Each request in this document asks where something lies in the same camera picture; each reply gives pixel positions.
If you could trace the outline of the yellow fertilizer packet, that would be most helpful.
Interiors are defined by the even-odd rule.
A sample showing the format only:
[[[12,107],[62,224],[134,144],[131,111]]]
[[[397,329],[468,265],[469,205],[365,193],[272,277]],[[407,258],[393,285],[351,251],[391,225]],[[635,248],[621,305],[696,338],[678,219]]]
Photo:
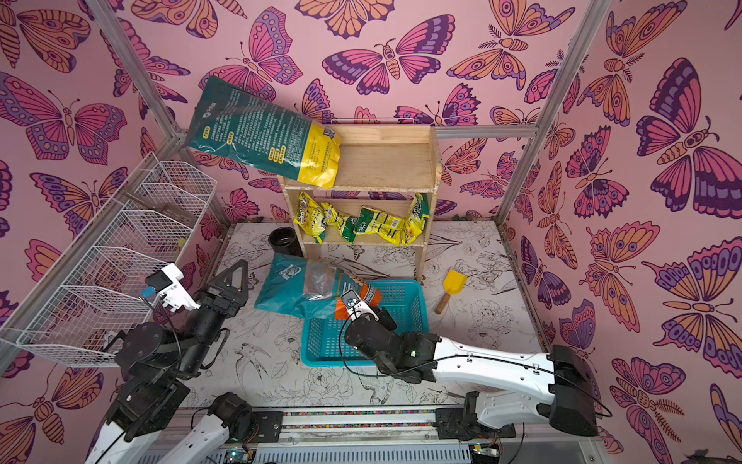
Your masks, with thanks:
[[[299,194],[294,224],[317,244],[324,243],[327,230],[325,209],[305,191]]]

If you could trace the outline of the large green yellow fertilizer bag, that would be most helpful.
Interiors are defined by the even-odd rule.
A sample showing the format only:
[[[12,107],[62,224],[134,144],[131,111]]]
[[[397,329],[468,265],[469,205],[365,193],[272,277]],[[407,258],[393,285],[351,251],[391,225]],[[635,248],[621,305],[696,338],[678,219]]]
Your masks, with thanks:
[[[218,77],[206,81],[187,146],[321,189],[334,186],[341,155],[330,127]]]

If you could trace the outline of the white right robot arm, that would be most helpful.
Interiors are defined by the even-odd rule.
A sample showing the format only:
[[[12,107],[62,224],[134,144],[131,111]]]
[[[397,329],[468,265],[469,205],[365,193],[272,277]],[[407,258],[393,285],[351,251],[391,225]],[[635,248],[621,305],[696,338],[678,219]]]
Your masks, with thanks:
[[[444,381],[488,387],[472,394],[467,418],[490,429],[547,423],[557,431],[598,436],[594,374],[563,345],[548,353],[519,354],[469,346],[437,334],[396,334],[386,311],[353,310],[344,341],[377,367],[380,376],[408,384]]]

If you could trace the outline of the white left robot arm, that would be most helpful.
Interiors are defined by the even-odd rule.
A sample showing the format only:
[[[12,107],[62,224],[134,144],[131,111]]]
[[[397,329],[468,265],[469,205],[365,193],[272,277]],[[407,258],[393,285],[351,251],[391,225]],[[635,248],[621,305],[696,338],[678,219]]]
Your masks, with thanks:
[[[106,412],[90,463],[136,463],[170,425],[191,390],[187,381],[213,366],[230,336],[226,327],[249,296],[249,267],[241,259],[191,296],[182,270],[168,264],[145,278],[143,303],[158,300],[166,309],[189,311],[185,324],[146,322],[117,334],[114,362],[124,386]]]

